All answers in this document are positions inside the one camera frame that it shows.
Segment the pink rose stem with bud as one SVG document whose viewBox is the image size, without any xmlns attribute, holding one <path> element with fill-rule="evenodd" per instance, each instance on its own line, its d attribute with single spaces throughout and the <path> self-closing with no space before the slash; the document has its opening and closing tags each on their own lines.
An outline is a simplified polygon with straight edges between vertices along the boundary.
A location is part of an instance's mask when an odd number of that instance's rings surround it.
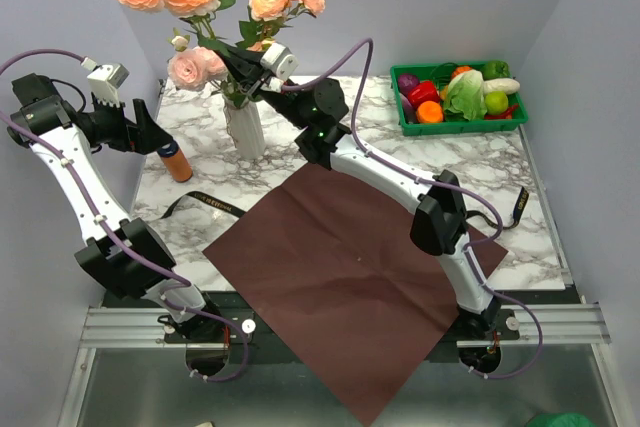
<svg viewBox="0 0 640 427">
<path fill-rule="evenodd" d="M 271 41 L 257 41 L 249 47 L 243 47 L 240 42 L 236 47 L 245 50 L 252 50 L 264 53 L 271 46 Z M 230 99 L 236 107 L 241 107 L 246 99 L 253 102 L 262 101 L 263 97 L 247 97 L 240 90 L 238 82 L 236 82 L 227 70 L 226 78 L 221 81 L 221 92 L 224 97 Z"/>
</svg>

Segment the light pink rose stem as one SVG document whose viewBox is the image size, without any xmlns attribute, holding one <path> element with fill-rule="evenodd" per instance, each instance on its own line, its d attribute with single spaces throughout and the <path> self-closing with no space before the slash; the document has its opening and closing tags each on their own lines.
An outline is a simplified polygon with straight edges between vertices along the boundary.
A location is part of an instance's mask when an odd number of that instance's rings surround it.
<svg viewBox="0 0 640 427">
<path fill-rule="evenodd" d="M 201 46 L 191 48 L 190 36 L 181 35 L 177 29 L 169 43 L 175 53 L 168 61 L 167 72 L 177 89 L 200 92 L 211 85 L 213 94 L 223 93 L 228 71 L 214 51 Z"/>
</svg>

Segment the red wrapping paper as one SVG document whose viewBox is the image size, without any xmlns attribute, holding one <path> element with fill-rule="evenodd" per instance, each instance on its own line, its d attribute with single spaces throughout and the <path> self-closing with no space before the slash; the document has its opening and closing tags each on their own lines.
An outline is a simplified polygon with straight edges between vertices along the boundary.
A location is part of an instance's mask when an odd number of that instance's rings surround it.
<svg viewBox="0 0 640 427">
<path fill-rule="evenodd" d="M 307 164 L 205 257 L 363 425 L 372 424 L 458 315 L 411 214 L 350 176 Z"/>
</svg>

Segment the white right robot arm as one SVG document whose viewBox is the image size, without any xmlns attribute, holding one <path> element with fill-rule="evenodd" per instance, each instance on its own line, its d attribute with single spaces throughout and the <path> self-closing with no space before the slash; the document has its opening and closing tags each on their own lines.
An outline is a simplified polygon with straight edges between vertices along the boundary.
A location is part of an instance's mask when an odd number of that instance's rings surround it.
<svg viewBox="0 0 640 427">
<path fill-rule="evenodd" d="M 438 260 L 454 290 L 462 331 L 474 339 L 493 331 L 500 302 L 473 251 L 457 177 L 423 173 L 359 140 L 343 122 L 355 111 L 339 81 L 324 74 L 295 84 L 290 76 L 297 59 L 287 47 L 274 44 L 260 53 L 223 45 L 217 53 L 242 93 L 259 94 L 300 129 L 295 142 L 308 162 L 356 178 L 412 214 L 411 241 Z"/>
</svg>

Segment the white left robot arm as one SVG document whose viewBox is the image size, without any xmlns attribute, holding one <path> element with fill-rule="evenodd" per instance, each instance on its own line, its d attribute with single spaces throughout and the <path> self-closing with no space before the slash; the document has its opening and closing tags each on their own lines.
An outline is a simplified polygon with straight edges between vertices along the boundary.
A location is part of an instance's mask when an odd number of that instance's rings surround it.
<svg viewBox="0 0 640 427">
<path fill-rule="evenodd" d="M 53 79 L 28 74 L 12 83 L 21 107 L 7 131 L 50 170 L 64 191 L 80 226 L 84 248 L 76 262 L 119 299 L 149 300 L 167 312 L 162 324 L 184 339 L 214 340 L 222 327 L 211 302 L 175 273 L 175 260 L 159 235 L 142 219 L 131 218 L 113 197 L 92 159 L 107 145 L 141 155 L 172 142 L 142 99 L 129 120 L 116 92 L 93 87 L 93 111 L 80 112 L 64 100 Z"/>
</svg>

